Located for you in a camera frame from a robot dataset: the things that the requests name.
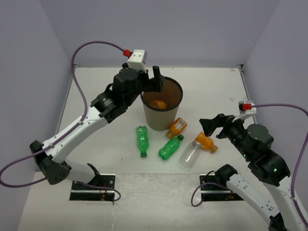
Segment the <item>green bottle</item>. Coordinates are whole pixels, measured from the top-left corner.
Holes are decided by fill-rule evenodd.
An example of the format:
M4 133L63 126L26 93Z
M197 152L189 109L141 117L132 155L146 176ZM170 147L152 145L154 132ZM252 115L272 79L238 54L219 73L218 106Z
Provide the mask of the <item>green bottle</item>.
M165 146L158 151L158 156L162 158L162 160L168 160L179 149L183 140L184 136L181 134L170 139Z
M147 157L147 150L149 148L148 129L146 126L136 127L137 147L141 153L141 157Z

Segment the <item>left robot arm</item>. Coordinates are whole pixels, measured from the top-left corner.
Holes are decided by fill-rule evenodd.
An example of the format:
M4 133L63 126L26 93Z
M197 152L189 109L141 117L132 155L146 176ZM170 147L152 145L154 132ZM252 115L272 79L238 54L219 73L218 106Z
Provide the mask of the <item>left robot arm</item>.
M113 83L91 102L81 117L53 138L30 144L31 152L39 153L34 159L49 184L72 180L89 189L99 186L99 172L92 164L69 162L66 158L91 134L125 113L142 92L161 92L164 76L158 66L153 66L153 74L153 78L149 78L147 70L136 70L123 64Z

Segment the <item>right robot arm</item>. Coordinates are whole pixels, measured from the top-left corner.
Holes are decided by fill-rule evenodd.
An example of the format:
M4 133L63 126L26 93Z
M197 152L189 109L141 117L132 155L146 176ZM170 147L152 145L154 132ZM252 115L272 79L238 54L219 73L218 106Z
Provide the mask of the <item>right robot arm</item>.
M274 138L268 129L260 124L244 128L242 119L224 114L199 122L206 136L211 136L217 128L222 129L216 137L230 140L248 162L251 173L267 188L273 201L268 201L249 186L229 164L215 172L213 185L238 194L263 217L270 231L306 231L308 214L291 189L293 176L285 160L271 149Z

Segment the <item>brown cardboard bin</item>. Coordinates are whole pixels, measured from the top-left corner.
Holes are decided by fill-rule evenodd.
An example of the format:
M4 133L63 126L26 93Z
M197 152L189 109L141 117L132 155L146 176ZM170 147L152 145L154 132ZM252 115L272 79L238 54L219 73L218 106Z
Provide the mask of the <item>brown cardboard bin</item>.
M182 98L181 85L170 77L165 78L161 92L143 92L141 101L148 126L156 131L168 130L176 118ZM163 101L167 104L166 109L152 107L153 101Z

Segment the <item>orange bottle with label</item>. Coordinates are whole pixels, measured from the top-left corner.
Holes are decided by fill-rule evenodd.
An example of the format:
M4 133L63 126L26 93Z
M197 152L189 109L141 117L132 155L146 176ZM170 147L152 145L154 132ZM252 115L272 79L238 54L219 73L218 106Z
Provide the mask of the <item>orange bottle with label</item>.
M176 137L182 133L182 131L187 127L187 122L182 118L177 118L172 125L169 127L166 136L170 139Z

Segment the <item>clear plastic bottle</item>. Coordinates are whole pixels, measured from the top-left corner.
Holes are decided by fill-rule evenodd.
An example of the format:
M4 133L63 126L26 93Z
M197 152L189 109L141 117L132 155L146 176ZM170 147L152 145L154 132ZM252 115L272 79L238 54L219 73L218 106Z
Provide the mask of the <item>clear plastic bottle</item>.
M202 144L197 141L189 143L189 145L181 155L179 162L186 168L192 168L196 160L200 156L202 149Z

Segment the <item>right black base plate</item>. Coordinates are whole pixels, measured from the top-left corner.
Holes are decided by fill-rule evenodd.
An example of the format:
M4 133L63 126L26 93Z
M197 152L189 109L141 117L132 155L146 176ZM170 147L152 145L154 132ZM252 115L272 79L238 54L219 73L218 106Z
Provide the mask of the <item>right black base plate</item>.
M200 184L206 182L216 183L215 174L211 173L207 175L199 175ZM216 202L216 201L243 201L243 199L236 193L220 188L216 185L205 185L201 189L201 198L204 202Z

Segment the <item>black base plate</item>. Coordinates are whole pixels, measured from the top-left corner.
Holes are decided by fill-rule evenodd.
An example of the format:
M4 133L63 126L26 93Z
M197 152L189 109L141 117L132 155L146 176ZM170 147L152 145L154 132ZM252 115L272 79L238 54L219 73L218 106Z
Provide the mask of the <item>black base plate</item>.
M70 190L70 201L113 202L115 199L115 174L100 175L91 185L85 186L74 181Z
M215 174L211 173L207 175L199 175L200 184L206 182L216 183ZM205 185L201 189L201 198L204 202L216 202L216 201L243 201L243 199L236 193L220 188L216 185Z

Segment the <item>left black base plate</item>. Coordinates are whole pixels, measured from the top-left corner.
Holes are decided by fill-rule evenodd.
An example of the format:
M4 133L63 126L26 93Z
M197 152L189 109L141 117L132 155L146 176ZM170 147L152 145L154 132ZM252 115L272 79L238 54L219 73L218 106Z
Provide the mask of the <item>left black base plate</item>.
M113 202L115 199L115 174L100 175L91 185L85 186L74 181L70 190L70 201Z

